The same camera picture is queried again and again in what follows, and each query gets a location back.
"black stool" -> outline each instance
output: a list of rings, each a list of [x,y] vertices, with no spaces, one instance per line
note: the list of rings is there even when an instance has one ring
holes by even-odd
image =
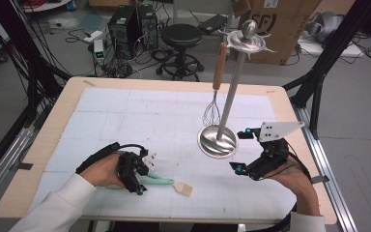
[[[198,28],[188,24],[174,24],[168,26],[161,33],[162,40],[169,46],[174,47],[178,53],[167,56],[156,69],[157,74],[162,74],[165,70],[171,74],[172,80],[183,79],[185,76],[194,75],[195,81],[200,81],[197,71],[204,70],[204,66],[194,56],[186,54],[186,50],[198,45],[202,39],[202,33]]]

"wooden table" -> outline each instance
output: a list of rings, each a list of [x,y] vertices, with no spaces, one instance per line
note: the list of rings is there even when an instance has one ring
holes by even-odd
[[[86,88],[118,88],[132,90],[157,90],[177,92],[207,92],[211,83],[176,82],[158,80],[131,80],[110,78],[74,77],[69,80],[60,98],[46,119],[39,135],[31,146],[24,162],[33,163],[31,170],[17,170],[12,182],[0,201],[0,218],[22,218],[26,215],[45,166],[53,154],[61,134]],[[229,84],[222,84],[220,93],[228,91]],[[285,90],[279,86],[239,85],[237,94],[267,96],[270,99],[275,121],[293,122],[297,117]],[[311,176],[319,175],[306,140],[297,130],[286,137],[295,147],[299,158],[308,167]],[[328,194],[323,184],[316,184],[321,214],[326,217],[326,224],[337,221]]]

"light green object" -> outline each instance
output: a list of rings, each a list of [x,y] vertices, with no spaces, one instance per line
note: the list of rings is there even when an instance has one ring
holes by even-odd
[[[147,175],[152,179],[138,180],[140,182],[140,184],[142,184],[142,185],[173,185],[174,184],[174,180],[164,179],[164,178],[158,176],[154,172],[149,172],[149,174],[147,174]]]

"hand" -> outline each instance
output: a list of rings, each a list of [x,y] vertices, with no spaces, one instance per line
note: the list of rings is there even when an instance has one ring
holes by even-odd
[[[124,188],[125,185],[117,177],[116,167],[119,163],[120,154],[113,153],[100,159],[82,171],[79,175],[93,186],[117,185]]]
[[[307,216],[320,216],[318,195],[312,184],[298,167],[298,164],[288,159],[276,170],[264,178],[276,180],[297,197],[297,213]]]

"white sleeve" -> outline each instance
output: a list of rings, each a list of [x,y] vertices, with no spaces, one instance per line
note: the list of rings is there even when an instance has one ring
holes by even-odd
[[[325,217],[291,213],[291,232],[326,232]]]
[[[96,188],[80,175],[73,174],[57,191],[22,218],[10,232],[69,231],[82,216],[83,208],[95,195]]]

